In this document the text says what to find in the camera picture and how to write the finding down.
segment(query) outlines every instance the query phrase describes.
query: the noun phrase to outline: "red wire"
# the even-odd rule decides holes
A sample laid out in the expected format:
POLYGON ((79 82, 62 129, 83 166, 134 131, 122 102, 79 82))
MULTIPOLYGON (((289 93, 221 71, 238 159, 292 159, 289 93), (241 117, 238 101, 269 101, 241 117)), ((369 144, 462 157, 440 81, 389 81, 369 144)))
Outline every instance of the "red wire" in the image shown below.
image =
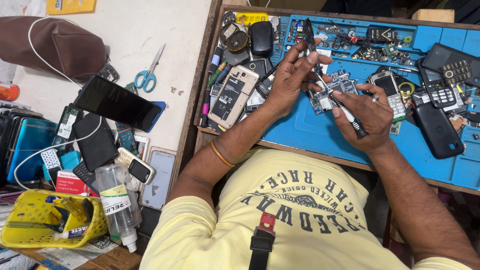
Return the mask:
POLYGON ((411 102, 411 101, 407 101, 406 104, 411 104, 412 105, 412 109, 415 108, 415 103, 411 102))

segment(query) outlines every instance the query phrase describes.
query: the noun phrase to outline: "fingernail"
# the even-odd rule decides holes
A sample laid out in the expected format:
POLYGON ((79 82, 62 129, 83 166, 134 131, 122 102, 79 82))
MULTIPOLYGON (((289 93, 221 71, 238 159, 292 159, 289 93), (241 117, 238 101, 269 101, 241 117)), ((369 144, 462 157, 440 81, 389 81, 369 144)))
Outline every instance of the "fingernail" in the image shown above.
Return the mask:
POLYGON ((333 113, 333 117, 337 118, 338 116, 340 116, 340 109, 338 107, 333 107, 332 113, 333 113))
POLYGON ((307 61, 310 64, 317 62, 317 59, 318 59, 318 53, 316 51, 309 53, 307 56, 307 61))

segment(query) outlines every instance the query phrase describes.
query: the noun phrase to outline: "red box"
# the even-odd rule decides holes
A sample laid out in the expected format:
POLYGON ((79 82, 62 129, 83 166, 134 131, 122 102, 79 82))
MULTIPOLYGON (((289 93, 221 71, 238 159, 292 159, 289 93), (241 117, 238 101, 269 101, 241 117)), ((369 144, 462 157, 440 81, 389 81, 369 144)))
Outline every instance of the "red box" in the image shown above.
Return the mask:
POLYGON ((92 197, 98 197, 93 190, 91 190, 80 178, 73 172, 59 171, 57 173, 57 183, 55 184, 55 191, 80 195, 82 193, 89 193, 92 197))

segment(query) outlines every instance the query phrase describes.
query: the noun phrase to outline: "man's arm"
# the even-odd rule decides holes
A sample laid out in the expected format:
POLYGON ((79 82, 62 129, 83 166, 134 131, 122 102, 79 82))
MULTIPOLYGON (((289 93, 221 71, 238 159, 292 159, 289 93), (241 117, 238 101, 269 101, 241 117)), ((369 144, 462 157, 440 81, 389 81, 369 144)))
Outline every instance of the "man's arm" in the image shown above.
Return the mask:
MULTIPOLYGON (((298 59, 299 53, 306 49, 307 42, 292 46, 278 65, 272 90, 262 106, 215 140, 215 147, 228 162, 235 164, 240 161, 271 124, 287 116, 301 90, 322 90, 308 79, 315 78, 311 70, 317 61, 329 64, 332 59, 318 56, 316 52, 298 59)), ((328 76, 323 79, 332 81, 328 76)), ((204 146, 179 175, 167 203, 181 196, 197 196, 213 208, 212 189, 229 170, 230 167, 215 154, 210 144, 204 146)))
POLYGON ((334 95, 361 120, 369 134, 358 139, 343 111, 337 108, 333 110, 335 122, 344 138, 364 151, 375 165, 415 261, 445 257, 480 269, 480 259, 465 232, 389 138, 393 110, 383 89, 371 84, 357 85, 357 89, 368 90, 380 99, 373 102, 367 95, 334 95))

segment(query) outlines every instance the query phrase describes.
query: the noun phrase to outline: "tube of paste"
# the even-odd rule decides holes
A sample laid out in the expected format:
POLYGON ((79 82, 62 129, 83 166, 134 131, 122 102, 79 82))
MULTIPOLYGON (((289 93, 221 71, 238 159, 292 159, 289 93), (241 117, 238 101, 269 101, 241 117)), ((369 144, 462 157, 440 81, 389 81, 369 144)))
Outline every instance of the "tube of paste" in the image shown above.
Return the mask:
POLYGON ((88 230, 89 225, 80 227, 80 228, 75 228, 71 229, 69 231, 64 231, 62 233, 55 233, 53 235, 53 240, 57 241, 60 238, 67 239, 67 238, 72 238, 72 237, 77 237, 77 236, 82 236, 82 234, 88 230))

